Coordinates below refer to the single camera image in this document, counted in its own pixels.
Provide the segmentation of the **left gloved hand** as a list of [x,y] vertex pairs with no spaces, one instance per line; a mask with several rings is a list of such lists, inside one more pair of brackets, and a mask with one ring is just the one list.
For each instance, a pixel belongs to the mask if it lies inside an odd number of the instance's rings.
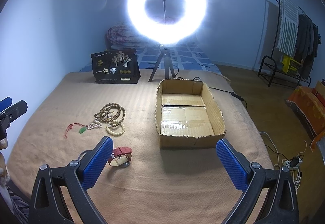
[[[7,138],[2,139],[0,141],[0,151],[6,149],[8,147],[8,140]],[[5,163],[5,158],[2,153],[0,153],[0,182],[1,187],[5,187],[7,183],[10,181],[10,175],[7,170],[7,166]]]

